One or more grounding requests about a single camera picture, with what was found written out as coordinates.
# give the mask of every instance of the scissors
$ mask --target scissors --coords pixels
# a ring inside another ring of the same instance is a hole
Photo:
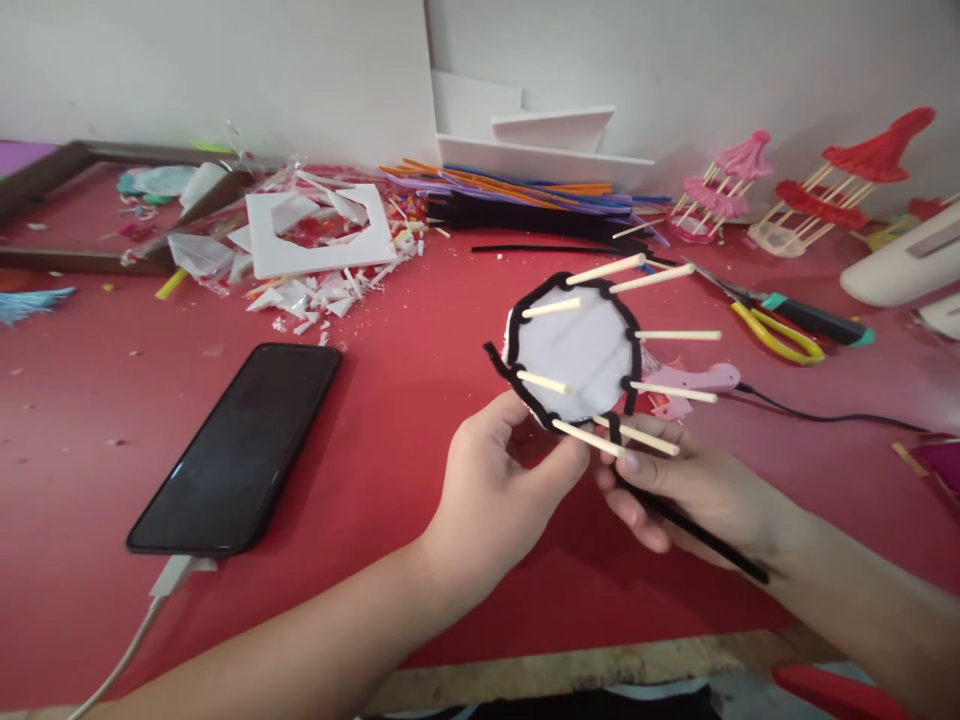
[[[727,297],[733,300],[733,304],[730,306],[733,308],[733,311],[743,318],[747,327],[757,336],[760,342],[777,353],[777,355],[802,366],[816,365],[817,363],[823,362],[825,357],[823,349],[812,338],[797,332],[791,327],[787,327],[781,322],[777,322],[766,313],[750,307],[753,298],[749,290],[727,282],[726,280],[721,280],[706,268],[690,262],[687,258],[683,258],[683,260],[693,265],[698,273],[723,290]],[[785,344],[777,335],[794,343],[802,352]]]

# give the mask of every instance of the wooden table edge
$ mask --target wooden table edge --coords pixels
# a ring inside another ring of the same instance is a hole
[[[563,695],[611,685],[660,685],[725,672],[766,673],[784,665],[846,658],[803,625],[663,640],[550,655],[397,670],[364,715]],[[106,705],[88,716],[96,718]],[[0,720],[63,720],[72,707],[0,713]]]

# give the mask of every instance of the hand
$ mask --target hand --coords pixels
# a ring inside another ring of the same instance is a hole
[[[628,483],[673,500],[704,529],[768,567],[775,568],[784,551],[802,542],[807,513],[735,457],[704,447],[683,427],[648,415],[622,422],[680,446],[671,459],[625,453],[616,468]],[[677,545],[714,565],[733,568],[683,530],[651,517],[627,490],[617,488],[612,455],[602,453],[600,461],[596,479],[607,504],[643,545],[657,553]]]
[[[548,450],[535,467],[521,465]],[[589,458],[579,440],[557,443],[512,390],[463,421],[440,506],[418,541],[454,602],[473,607],[530,552]]]

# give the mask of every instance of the teal tassel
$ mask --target teal tassel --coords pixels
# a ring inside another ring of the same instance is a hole
[[[52,312],[58,302],[76,288],[35,293],[0,293],[0,322],[9,326],[35,312]]]

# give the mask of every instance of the green screwdriver handle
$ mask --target green screwdriver handle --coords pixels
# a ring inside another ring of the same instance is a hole
[[[761,305],[764,310],[786,318],[801,330],[821,335],[840,345],[863,347],[872,343],[875,337],[873,328],[805,305],[780,293],[771,293]]]

